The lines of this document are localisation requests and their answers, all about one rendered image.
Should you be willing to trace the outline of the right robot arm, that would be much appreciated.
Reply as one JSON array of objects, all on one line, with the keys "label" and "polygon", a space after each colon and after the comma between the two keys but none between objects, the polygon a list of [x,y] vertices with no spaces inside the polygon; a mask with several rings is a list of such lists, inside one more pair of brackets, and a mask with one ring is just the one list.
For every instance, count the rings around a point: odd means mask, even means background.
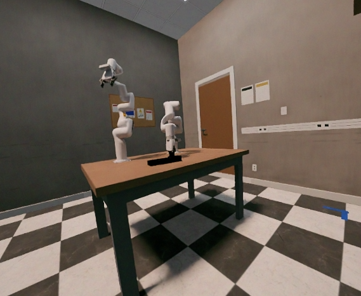
[{"label": "right robot arm", "polygon": [[[100,65],[99,68],[100,70],[112,69],[115,72],[115,75],[119,75],[123,73],[122,68],[112,58],[108,60],[107,64]],[[115,162],[123,162],[129,160],[127,158],[127,152],[126,152],[126,142],[123,138],[127,138],[131,136],[134,126],[133,120],[128,119],[128,115],[125,112],[134,110],[135,97],[133,93],[127,92],[125,84],[121,84],[115,81],[114,85],[116,85],[117,87],[121,101],[129,102],[124,104],[119,104],[117,106],[120,117],[117,123],[118,128],[113,130],[116,156],[117,156],[117,160]]]}]

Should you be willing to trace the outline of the black three-compartment bin rack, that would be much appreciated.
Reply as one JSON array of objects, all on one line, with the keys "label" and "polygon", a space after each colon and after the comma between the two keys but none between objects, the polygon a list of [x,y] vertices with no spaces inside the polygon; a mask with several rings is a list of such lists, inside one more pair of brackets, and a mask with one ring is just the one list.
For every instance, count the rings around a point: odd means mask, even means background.
[{"label": "black three-compartment bin rack", "polygon": [[168,164],[168,163],[175,163],[175,162],[179,162],[179,161],[182,161],[181,156],[176,155],[176,156],[168,156],[167,158],[148,160],[147,165],[157,166],[157,165],[164,165],[164,164]]}]

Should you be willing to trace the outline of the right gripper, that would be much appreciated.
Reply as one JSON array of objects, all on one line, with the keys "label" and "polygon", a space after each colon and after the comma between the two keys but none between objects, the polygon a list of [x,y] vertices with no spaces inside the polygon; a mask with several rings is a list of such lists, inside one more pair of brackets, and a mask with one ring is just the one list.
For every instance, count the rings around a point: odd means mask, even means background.
[{"label": "right gripper", "polygon": [[[103,73],[103,77],[99,80],[101,82],[101,87],[104,87],[104,83],[110,83],[113,86],[114,81],[116,81],[117,77],[115,76],[115,72],[112,69],[107,69]],[[103,82],[104,81],[104,82]]]}]

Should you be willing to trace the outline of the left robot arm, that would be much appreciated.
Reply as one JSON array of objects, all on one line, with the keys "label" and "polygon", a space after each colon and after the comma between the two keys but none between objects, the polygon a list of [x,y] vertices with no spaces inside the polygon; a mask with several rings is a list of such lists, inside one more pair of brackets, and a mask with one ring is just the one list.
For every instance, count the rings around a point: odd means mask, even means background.
[{"label": "left robot arm", "polygon": [[[178,151],[178,142],[181,141],[180,138],[177,138],[174,134],[181,134],[183,132],[182,128],[182,120],[181,117],[174,115],[174,111],[178,111],[180,109],[180,103],[175,102],[165,102],[164,108],[166,109],[166,115],[163,117],[161,121],[161,131],[166,133],[166,139],[175,139],[176,143],[176,152]],[[164,124],[168,121],[168,124]],[[178,126],[176,126],[178,125]]]}]

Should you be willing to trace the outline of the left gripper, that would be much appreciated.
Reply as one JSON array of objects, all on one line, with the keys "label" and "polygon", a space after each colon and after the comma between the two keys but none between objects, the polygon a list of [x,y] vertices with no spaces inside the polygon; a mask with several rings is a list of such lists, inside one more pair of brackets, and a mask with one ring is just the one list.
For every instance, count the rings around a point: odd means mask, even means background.
[{"label": "left gripper", "polygon": [[169,156],[174,156],[176,152],[175,139],[166,139],[166,150],[169,152]]}]

